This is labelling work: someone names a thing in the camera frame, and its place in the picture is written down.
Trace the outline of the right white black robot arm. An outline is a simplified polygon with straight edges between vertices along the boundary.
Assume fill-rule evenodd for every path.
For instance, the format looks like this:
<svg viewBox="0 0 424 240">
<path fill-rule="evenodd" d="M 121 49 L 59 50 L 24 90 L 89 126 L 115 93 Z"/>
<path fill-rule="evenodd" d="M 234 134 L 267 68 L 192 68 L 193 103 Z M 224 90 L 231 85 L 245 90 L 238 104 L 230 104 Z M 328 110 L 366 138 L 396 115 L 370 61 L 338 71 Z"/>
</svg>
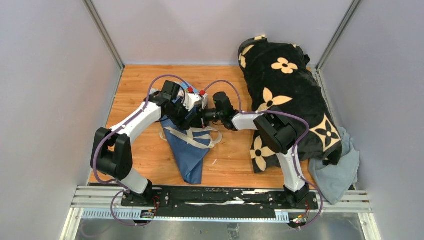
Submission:
<svg viewBox="0 0 424 240">
<path fill-rule="evenodd" d="M 201 121 L 205 124 L 220 121 L 231 131 L 258 131 L 259 139 L 255 141 L 253 156 L 263 158 L 266 150 L 276 154 L 284 175 L 286 204 L 292 209 L 301 207 L 310 186 L 300 168 L 298 144 L 305 134 L 293 123 L 298 117 L 281 112 L 276 106 L 251 112 L 235 110 L 224 92 L 214 94 L 213 102 L 214 108 L 198 107 Z"/>
</svg>

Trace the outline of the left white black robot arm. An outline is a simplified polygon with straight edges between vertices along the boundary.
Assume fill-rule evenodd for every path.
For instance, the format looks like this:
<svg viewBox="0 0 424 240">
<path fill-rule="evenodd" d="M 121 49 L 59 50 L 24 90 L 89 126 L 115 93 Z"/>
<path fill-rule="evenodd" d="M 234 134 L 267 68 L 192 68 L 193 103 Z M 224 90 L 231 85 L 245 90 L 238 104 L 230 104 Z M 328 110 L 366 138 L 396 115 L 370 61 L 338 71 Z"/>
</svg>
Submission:
<svg viewBox="0 0 424 240">
<path fill-rule="evenodd" d="M 200 108 L 203 97 L 192 88 L 165 81 L 161 90 L 149 93 L 140 107 L 111 128 L 100 127 L 94 135 L 90 166 L 125 188 L 125 196 L 142 207 L 153 201 L 153 184 L 133 166 L 132 145 L 152 124 L 167 117 L 174 125 L 187 130 L 193 110 Z"/>
</svg>

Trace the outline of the blue wrapping paper sheet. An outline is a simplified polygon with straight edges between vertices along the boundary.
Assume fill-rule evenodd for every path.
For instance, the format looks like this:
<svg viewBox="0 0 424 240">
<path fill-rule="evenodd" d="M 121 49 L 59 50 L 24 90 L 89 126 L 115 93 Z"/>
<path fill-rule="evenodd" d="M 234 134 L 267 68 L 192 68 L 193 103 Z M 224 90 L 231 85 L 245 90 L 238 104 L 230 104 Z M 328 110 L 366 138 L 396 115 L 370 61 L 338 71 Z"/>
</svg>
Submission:
<svg viewBox="0 0 424 240">
<path fill-rule="evenodd" d="M 175 130 L 179 130 L 169 119 L 162 121 L 161 127 L 172 127 Z M 194 135 L 202 136 L 208 133 L 211 134 L 211 132 L 202 132 L 194 133 Z M 201 184 L 204 158 L 209 153 L 210 149 L 196 148 L 173 136 L 168 131 L 165 132 L 165 137 L 168 140 L 168 144 L 171 148 L 183 181 L 188 184 Z M 209 144 L 208 140 L 198 139 L 197 141 L 202 144 Z"/>
</svg>

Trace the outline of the cream printed ribbon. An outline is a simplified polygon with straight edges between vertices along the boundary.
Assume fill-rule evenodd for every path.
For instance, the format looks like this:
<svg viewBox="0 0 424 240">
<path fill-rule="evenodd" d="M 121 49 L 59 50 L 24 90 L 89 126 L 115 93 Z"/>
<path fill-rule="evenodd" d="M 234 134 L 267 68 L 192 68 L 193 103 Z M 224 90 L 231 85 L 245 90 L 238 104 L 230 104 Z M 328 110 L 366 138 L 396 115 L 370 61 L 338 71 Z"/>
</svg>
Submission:
<svg viewBox="0 0 424 240">
<path fill-rule="evenodd" d="M 213 149 L 215 145 L 219 144 L 223 139 L 223 134 L 219 130 L 210 126 L 206 128 L 191 127 L 189 130 L 186 130 L 185 133 L 180 132 L 179 130 L 174 129 L 170 126 L 163 127 L 161 132 L 159 133 L 159 136 L 163 141 L 168 142 L 165 135 L 166 131 L 168 131 L 171 135 L 177 137 L 178 139 L 182 140 L 183 142 L 186 142 L 188 145 L 191 145 L 198 149 Z M 199 135 L 199 136 L 194 135 L 194 133 L 206 133 L 206 132 L 208 133 L 204 135 Z M 209 132 L 217 132 L 218 135 L 216 138 L 213 138 Z M 209 142 L 208 142 L 208 145 L 206 145 L 206 144 L 198 142 L 198 140 L 208 140 Z"/>
</svg>

